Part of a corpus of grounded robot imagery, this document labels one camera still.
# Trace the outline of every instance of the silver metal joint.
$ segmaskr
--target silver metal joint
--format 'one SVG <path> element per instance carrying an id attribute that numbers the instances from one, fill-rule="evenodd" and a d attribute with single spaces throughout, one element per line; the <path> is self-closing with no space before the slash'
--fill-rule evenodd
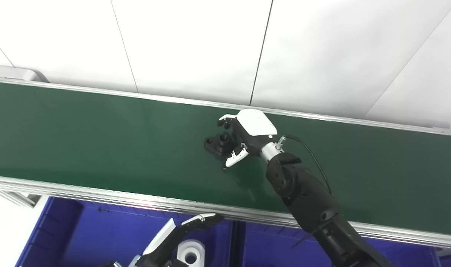
<path id="1" fill-rule="evenodd" d="M 278 144 L 276 142 L 270 142 L 266 145 L 264 145 L 260 149 L 260 157 L 265 161 L 269 162 L 270 159 L 272 159 L 274 156 L 283 153 L 283 149 L 277 148 Z"/>
<path id="2" fill-rule="evenodd" d="M 278 140 L 278 143 L 275 145 L 275 148 L 278 149 L 278 150 L 282 149 L 283 144 L 285 143 L 285 141 L 286 141 L 286 137 L 285 136 L 280 137 L 280 140 Z"/>

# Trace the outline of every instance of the black robotic arm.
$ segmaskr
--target black robotic arm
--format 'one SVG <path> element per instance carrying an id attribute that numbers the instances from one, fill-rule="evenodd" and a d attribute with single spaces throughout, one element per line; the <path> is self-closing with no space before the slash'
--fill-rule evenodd
<path id="1" fill-rule="evenodd" d="M 392 267 L 388 259 L 369 245 L 343 217 L 339 204 L 302 161 L 282 149 L 282 139 L 275 126 L 259 110 L 241 110 L 237 115 L 224 115 L 219 126 L 232 127 L 237 144 L 224 163 L 228 168 L 248 154 L 267 163 L 266 178 L 282 198 L 300 227 L 316 238 L 336 267 Z M 207 138 L 205 147 L 224 154 L 230 142 L 227 136 Z"/>

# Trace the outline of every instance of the mounting hole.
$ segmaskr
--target mounting hole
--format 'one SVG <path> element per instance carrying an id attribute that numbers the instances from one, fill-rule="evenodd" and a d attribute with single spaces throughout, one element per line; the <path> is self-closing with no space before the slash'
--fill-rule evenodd
<path id="1" fill-rule="evenodd" d="M 219 139 L 222 142 L 227 142 L 227 141 L 229 141 L 229 136 L 228 135 L 221 135 L 221 136 L 219 136 Z"/>
<path id="2" fill-rule="evenodd" d="M 188 253 L 184 260 L 187 264 L 193 264 L 197 260 L 197 256 L 194 253 Z"/>

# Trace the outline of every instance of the white plastic part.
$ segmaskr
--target white plastic part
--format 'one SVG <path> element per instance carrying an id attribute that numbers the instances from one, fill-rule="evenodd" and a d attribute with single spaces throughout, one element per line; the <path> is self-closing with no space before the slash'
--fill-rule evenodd
<path id="1" fill-rule="evenodd" d="M 188 257 L 195 259 L 194 262 L 188 262 Z M 194 239 L 185 240 L 178 246 L 178 255 L 176 258 L 182 262 L 185 262 L 190 267 L 204 267 L 204 244 Z"/>
<path id="2" fill-rule="evenodd" d="M 249 154 L 249 152 L 247 152 L 247 150 L 245 148 L 242 148 L 239 155 L 236 155 L 236 152 L 232 151 L 232 155 L 225 160 L 225 166 L 230 167 L 230 166 L 236 164 L 237 162 L 239 162 L 243 158 L 245 158 L 248 154 Z"/>
<path id="3" fill-rule="evenodd" d="M 176 224 L 174 223 L 173 218 L 170 218 L 168 222 L 163 225 L 161 230 L 155 235 L 153 240 L 149 243 L 149 245 L 146 247 L 145 251 L 143 252 L 143 255 L 149 254 L 153 251 L 155 251 L 158 246 L 163 243 L 165 238 L 173 232 L 174 228 L 176 228 Z"/>
<path id="4" fill-rule="evenodd" d="M 220 117 L 219 120 L 221 121 L 221 120 L 225 120 L 225 119 L 227 119 L 227 118 L 229 118 L 229 119 L 235 119 L 236 117 L 237 117 L 237 115 L 226 114 L 226 115 Z"/>
<path id="5" fill-rule="evenodd" d="M 277 134 L 277 128 L 260 110 L 243 109 L 237 113 L 237 120 L 251 136 Z"/>
<path id="6" fill-rule="evenodd" d="M 200 219 L 201 221 L 205 221 L 205 218 L 212 217 L 214 215 L 215 215 L 215 213 L 202 213 L 200 215 L 194 216 L 193 218 L 183 221 L 183 223 L 181 223 L 181 225 L 185 225 L 186 223 L 189 223 L 190 221 L 197 220 L 197 219 Z"/>
<path id="7" fill-rule="evenodd" d="M 36 72 L 19 67 L 0 66 L 0 78 L 8 78 L 23 81 L 41 81 Z"/>

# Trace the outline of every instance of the cable connector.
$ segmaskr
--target cable connector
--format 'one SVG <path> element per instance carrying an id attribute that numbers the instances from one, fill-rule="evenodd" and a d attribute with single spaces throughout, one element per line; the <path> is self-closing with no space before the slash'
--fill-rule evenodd
<path id="1" fill-rule="evenodd" d="M 278 140 L 278 143 L 275 145 L 275 148 L 278 149 L 278 150 L 282 149 L 283 144 L 285 143 L 285 141 L 286 141 L 286 137 L 285 136 L 280 137 L 280 140 Z"/>

